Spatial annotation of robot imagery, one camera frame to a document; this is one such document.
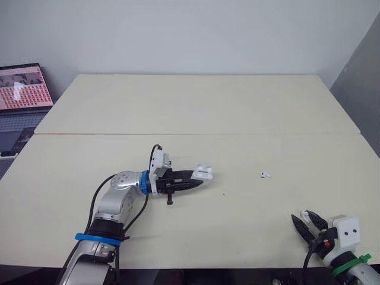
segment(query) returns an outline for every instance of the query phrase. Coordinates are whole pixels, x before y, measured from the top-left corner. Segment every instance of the black cable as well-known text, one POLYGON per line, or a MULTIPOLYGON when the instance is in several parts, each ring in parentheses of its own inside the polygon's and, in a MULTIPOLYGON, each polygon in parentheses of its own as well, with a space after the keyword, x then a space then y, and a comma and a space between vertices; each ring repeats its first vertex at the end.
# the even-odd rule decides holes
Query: black cable
POLYGON ((87 225, 86 225, 85 230, 84 230, 84 232, 83 232, 85 235, 87 234, 88 229, 90 228, 90 226, 91 226, 91 222, 92 222, 92 220, 93 220, 94 205, 95 205, 95 200, 96 200, 97 194, 98 194, 99 191, 102 189, 102 187, 103 187, 103 186, 104 186, 109 180, 111 180, 114 176, 115 176, 115 174, 109 176, 106 180, 104 180, 104 181, 102 182, 102 184, 99 185, 99 187, 96 189, 96 191, 95 191, 95 193, 94 193, 93 200, 92 200, 92 202, 91 202, 90 213, 89 213, 89 215, 88 215, 87 225))
POLYGON ((62 269, 60 270, 59 275, 58 275, 58 278, 57 278, 57 280, 55 281, 55 285, 58 285, 59 282, 61 281, 62 276, 64 275, 64 273, 65 273, 65 271, 66 271, 67 265, 69 264, 69 262, 70 262, 70 260, 71 260, 71 258, 72 258, 72 256, 73 256, 73 254, 74 254, 74 252, 75 252, 75 251, 77 250, 77 248, 78 248, 79 242, 80 242, 80 241, 78 240, 78 242, 75 244, 75 246, 73 247, 72 251, 70 252, 68 258, 66 259, 66 261, 65 261, 65 263, 64 263, 64 266, 63 266, 62 269))
POLYGON ((143 207, 141 208, 140 212, 138 212, 138 214, 133 218, 133 220, 131 220, 131 222, 126 226, 125 229, 123 229, 123 234, 126 233, 127 230, 129 230, 129 228, 133 225, 133 223, 139 218, 139 216, 143 213, 143 211, 145 210, 147 204, 148 204, 148 199, 149 199, 149 194, 147 194, 145 196, 145 202, 144 202, 144 205, 143 207))
POLYGON ((152 161, 152 158, 153 158, 153 153, 154 153, 154 150, 156 149, 156 147, 159 148, 159 150, 162 150, 162 146, 160 146, 159 144, 155 144, 152 148, 152 151, 150 152, 150 158, 149 158, 149 170, 150 170, 150 163, 152 161))
POLYGON ((302 284, 303 285, 308 285, 308 264, 310 261, 311 256, 313 253, 316 251, 316 248, 318 245, 321 244, 322 242, 322 237, 318 236, 313 245, 309 248, 308 254, 305 257, 305 260, 303 262, 303 267, 302 267, 302 284))
POLYGON ((116 247, 116 253, 115 253, 116 284, 121 282, 119 257, 120 257, 120 246, 117 246, 116 247))
MULTIPOLYGON (((84 230, 84 232, 83 232, 84 234, 86 234, 86 233, 88 232, 88 229, 89 229, 90 226, 91 226, 91 222, 92 222, 92 219, 93 219, 94 205, 95 205, 95 200, 96 200, 97 194, 99 193, 99 191, 101 190, 101 188, 102 188, 102 187, 103 187, 103 186, 104 186, 109 180, 111 180, 114 176, 115 176, 115 174, 112 175, 112 176, 109 176, 109 177, 108 177, 106 180, 104 180, 104 181, 102 182, 102 184, 100 184, 99 187, 96 189, 96 191, 95 191, 95 193, 94 193, 94 195, 93 195, 93 200, 92 200, 92 202, 91 202, 90 213, 89 213, 89 215, 88 215, 88 222, 87 222, 87 225, 86 225, 85 230, 84 230)), ((73 254, 74 254, 74 252, 75 252, 75 251, 77 250, 77 248, 78 248, 79 242, 80 242, 80 241, 78 241, 78 242, 75 244, 74 248, 72 249, 72 251, 70 252, 68 258, 66 259, 66 261, 65 261, 65 263, 64 263, 64 266, 62 267, 61 271, 59 272, 59 275, 58 275, 57 281, 56 281, 56 283, 55 283, 56 285, 58 285, 59 282, 61 281, 61 278, 62 278, 62 276, 64 275, 64 273, 65 273, 65 271, 66 271, 66 269, 67 269, 67 265, 69 264, 69 262, 70 262, 70 260, 71 260, 71 258, 72 258, 72 256, 73 256, 73 254)))
MULTIPOLYGON (((160 146, 159 144, 155 144, 152 148, 152 151, 150 153, 150 158, 149 158, 149 170, 150 170, 150 163, 152 161, 152 158, 153 158, 153 153, 154 153, 154 150, 156 149, 156 147, 158 147, 160 150, 162 149, 162 146, 160 146)), ((147 207, 147 204, 148 204, 148 199, 149 199, 149 194, 147 194, 145 196, 145 201, 144 201, 144 205, 142 206, 140 212, 138 212, 138 214, 131 220, 131 222, 125 227, 125 229, 123 229, 123 235, 125 235, 125 233, 129 230, 129 228, 134 224, 134 222, 139 218, 139 216, 143 213, 143 211, 145 210, 145 208, 147 207)), ((120 274, 120 266, 119 266, 119 257, 120 257, 120 249, 119 247, 116 248, 116 255, 115 255, 115 271, 116 271, 116 284, 120 283, 121 281, 121 274, 120 274)))
MULTIPOLYGON (((150 171, 150 166, 151 166, 151 162, 152 162, 152 158, 153 158, 153 153, 154 153, 154 150, 156 149, 156 147, 159 148, 159 150, 162 149, 162 146, 160 146, 159 144, 155 144, 152 148, 152 151, 150 152, 150 158, 149 158, 149 171, 150 171)), ((132 221, 126 226, 125 229, 123 229, 123 234, 126 233, 127 230, 129 230, 129 228, 133 225, 133 223, 139 218, 139 216, 143 213, 143 211, 145 210, 145 208, 147 207, 147 204, 148 204, 148 199, 149 199, 149 194, 147 194, 145 196, 145 202, 144 202, 144 205, 142 206, 140 212, 138 212, 138 214, 132 219, 132 221)))

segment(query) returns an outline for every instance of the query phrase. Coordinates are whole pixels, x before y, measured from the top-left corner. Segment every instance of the white wall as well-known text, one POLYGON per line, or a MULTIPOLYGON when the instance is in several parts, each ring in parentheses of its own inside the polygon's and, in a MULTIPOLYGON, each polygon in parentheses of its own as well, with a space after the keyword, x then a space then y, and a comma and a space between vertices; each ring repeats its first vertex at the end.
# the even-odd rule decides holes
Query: white wall
POLYGON ((319 74, 331 86, 380 0, 0 0, 0 66, 77 73, 319 74))

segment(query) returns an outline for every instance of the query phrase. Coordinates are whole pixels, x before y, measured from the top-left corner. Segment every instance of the laptop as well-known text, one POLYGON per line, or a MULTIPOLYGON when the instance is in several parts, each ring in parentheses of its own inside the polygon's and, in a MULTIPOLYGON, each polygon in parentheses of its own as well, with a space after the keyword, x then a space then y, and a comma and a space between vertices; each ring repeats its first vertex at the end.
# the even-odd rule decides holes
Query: laptop
MULTIPOLYGON (((12 151, 23 130, 35 128, 52 106, 39 64, 0 67, 0 153, 12 151)), ((12 159, 0 157, 0 164, 5 161, 12 159)))

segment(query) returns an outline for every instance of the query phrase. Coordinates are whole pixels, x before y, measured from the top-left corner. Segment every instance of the white table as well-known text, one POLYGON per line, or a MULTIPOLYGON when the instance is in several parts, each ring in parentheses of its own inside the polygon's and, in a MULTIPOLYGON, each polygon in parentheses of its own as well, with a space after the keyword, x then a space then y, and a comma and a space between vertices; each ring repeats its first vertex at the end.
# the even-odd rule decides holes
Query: white table
POLYGON ((358 134, 315 75, 79 75, 37 134, 358 134))
POLYGON ((0 264, 62 266, 97 186, 146 169, 154 143, 175 169, 211 163, 215 180, 172 206, 152 198, 122 268, 301 267, 306 245, 290 218, 301 209, 358 216, 357 253, 380 262, 380 164, 361 135, 35 135, 0 181, 0 264))

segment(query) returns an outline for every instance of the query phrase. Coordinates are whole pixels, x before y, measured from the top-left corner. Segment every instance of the blue band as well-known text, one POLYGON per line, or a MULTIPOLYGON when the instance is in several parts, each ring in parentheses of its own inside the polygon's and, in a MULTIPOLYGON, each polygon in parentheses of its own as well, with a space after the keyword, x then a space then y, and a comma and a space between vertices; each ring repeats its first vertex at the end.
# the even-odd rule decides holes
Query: blue band
POLYGON ((101 237, 101 236, 84 235, 82 233, 77 233, 75 235, 75 239, 76 240, 93 240, 95 242, 104 242, 104 243, 108 243, 109 245, 116 245, 116 246, 121 245, 121 241, 117 239, 108 239, 106 237, 101 237))
POLYGON ((148 170, 143 171, 140 180, 140 189, 145 195, 148 195, 147 174, 148 170))

